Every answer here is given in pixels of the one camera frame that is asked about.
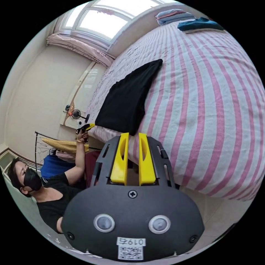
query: yellow cushion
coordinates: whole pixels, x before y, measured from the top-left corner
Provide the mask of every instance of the yellow cushion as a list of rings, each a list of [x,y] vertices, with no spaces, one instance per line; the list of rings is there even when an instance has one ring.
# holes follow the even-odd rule
[[[41,138],[42,141],[57,150],[66,152],[69,154],[76,153],[76,142],[75,141],[63,141],[63,140],[53,140],[48,138]],[[88,144],[85,144],[85,152],[89,152]]]

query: woman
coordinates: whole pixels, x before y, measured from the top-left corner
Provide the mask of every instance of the woman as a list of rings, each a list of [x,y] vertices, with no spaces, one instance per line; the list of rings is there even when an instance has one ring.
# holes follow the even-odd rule
[[[87,132],[80,131],[77,136],[75,167],[51,177],[45,185],[42,185],[38,174],[18,158],[12,161],[9,168],[8,176],[12,185],[23,195],[36,199],[40,216],[57,233],[62,233],[61,222],[68,203],[81,191],[71,186],[84,175],[84,143],[87,138]]]

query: black t-shirt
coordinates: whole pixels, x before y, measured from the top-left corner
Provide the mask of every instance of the black t-shirt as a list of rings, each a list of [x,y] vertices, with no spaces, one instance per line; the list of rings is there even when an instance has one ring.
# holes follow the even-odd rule
[[[51,177],[44,187],[54,188],[63,194],[62,198],[59,200],[37,202],[39,214],[43,221],[50,228],[59,233],[56,228],[58,219],[63,217],[65,209],[71,199],[82,190],[71,187],[65,173]]]

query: camera lens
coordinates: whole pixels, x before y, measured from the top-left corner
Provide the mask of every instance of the camera lens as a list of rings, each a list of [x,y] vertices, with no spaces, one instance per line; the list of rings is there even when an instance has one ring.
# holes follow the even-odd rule
[[[154,234],[163,234],[170,228],[170,220],[164,215],[157,215],[149,222],[149,230]]]
[[[111,232],[115,227],[114,219],[107,214],[99,214],[94,219],[95,228],[103,233]]]

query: hand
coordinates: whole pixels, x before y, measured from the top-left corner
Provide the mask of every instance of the hand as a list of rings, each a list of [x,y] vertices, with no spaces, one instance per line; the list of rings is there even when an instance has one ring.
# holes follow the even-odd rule
[[[82,142],[82,143],[85,143],[85,141],[87,140],[88,138],[88,132],[82,132],[82,130],[80,130],[79,134],[77,135],[77,140]]]

